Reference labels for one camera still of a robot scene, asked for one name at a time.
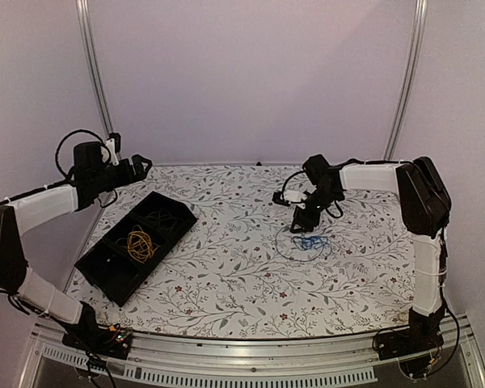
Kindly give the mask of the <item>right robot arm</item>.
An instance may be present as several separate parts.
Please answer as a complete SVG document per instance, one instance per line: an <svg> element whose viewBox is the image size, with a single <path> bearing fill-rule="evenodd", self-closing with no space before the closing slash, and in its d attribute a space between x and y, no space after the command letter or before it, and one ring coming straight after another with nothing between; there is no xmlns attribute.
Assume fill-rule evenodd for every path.
<svg viewBox="0 0 485 388"><path fill-rule="evenodd" d="M300 172L314 186L313 192L282 187L272 200L295 207L290 230L310 233L319 225L321 214L339 205L347 190L394 193L415 252L415 296L409 309L402 346L419 352L432 341L447 310L443 284L447 272L445 230L452 208L450 195L433 161L418 157L412 161L361 161L351 158L331 165L321 154L309 157Z"/></svg>

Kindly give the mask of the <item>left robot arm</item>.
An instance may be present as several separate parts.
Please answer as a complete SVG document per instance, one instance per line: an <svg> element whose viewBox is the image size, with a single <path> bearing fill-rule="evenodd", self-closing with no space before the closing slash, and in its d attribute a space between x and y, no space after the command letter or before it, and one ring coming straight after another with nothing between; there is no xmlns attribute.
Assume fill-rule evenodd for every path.
<svg viewBox="0 0 485 388"><path fill-rule="evenodd" d="M0 295L25 314L53 319L87 351L104 342L93 307L37 272L27 254L55 252L57 243L65 241L63 217L84 212L104 195L146 178L151 160L140 154L122 158L120 148L119 133L102 138L89 129L75 129L55 150L61 175L57 182L0 200Z"/></svg>

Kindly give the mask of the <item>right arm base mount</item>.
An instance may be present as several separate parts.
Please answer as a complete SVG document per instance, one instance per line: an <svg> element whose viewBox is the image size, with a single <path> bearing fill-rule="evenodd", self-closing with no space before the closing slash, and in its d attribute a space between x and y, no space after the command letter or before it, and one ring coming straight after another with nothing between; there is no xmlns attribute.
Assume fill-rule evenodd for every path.
<svg viewBox="0 0 485 388"><path fill-rule="evenodd" d="M439 329L424 335L410 327L399 330L381 329L372 340L372 348L381 361L438 349L443 344Z"/></svg>

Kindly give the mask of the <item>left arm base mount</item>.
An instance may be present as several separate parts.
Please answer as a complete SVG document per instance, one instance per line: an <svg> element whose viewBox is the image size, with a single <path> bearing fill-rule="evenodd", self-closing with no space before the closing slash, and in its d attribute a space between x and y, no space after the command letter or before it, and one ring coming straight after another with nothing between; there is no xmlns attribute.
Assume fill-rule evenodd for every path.
<svg viewBox="0 0 485 388"><path fill-rule="evenodd" d="M62 343L67 347L120 360L128 358L133 342L133 331L130 328L118 324L85 328L66 323L63 327L65 334Z"/></svg>

